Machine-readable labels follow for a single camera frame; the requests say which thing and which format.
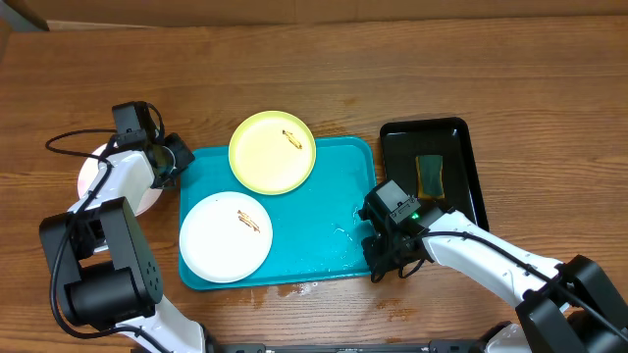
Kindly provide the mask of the green yellow sponge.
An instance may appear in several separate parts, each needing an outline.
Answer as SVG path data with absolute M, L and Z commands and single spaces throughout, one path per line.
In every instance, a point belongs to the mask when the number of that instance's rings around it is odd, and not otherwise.
M 417 196 L 419 199 L 444 199 L 443 157 L 420 155 L 415 158 Z

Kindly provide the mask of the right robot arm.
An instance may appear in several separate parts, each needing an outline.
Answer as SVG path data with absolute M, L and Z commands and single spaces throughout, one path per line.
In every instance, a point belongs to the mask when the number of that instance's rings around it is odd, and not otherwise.
M 562 263 L 516 247 L 462 213 L 438 207 L 389 214 L 362 209 L 371 280 L 431 262 L 478 282 L 513 307 L 529 352 L 624 352 L 627 303 L 605 271 L 577 255 Z

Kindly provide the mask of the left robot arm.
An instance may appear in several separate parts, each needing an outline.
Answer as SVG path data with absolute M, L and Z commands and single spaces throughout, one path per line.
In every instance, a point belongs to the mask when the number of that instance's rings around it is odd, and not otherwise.
M 113 132 L 94 159 L 99 172 L 81 199 L 39 226 L 57 325 L 79 339 L 122 334 L 148 352 L 216 351 L 204 325 L 165 297 L 135 216 L 143 194 L 175 180 L 191 151 L 175 133 Z

